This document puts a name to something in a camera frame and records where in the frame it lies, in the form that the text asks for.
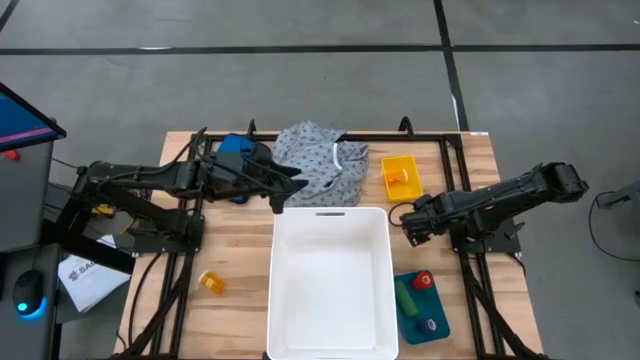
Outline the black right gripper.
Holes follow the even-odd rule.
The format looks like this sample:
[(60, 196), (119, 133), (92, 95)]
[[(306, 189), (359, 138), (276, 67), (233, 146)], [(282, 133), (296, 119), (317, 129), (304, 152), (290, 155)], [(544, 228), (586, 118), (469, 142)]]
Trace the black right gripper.
[(423, 196), (413, 206), (413, 212), (400, 216), (402, 233), (412, 247), (425, 243), (426, 235), (441, 235), (452, 226), (450, 193)]

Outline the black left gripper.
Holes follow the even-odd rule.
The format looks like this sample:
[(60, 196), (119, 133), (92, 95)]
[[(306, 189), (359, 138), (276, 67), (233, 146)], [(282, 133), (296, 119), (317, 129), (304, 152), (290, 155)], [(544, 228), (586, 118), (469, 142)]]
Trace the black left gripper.
[(215, 151), (199, 146), (199, 190), (208, 202), (246, 202), (251, 196), (269, 198), (274, 214), (281, 214), (285, 193), (296, 193), (309, 181), (296, 179), (300, 169), (283, 172), (273, 161), (271, 149), (259, 142), (222, 142)]

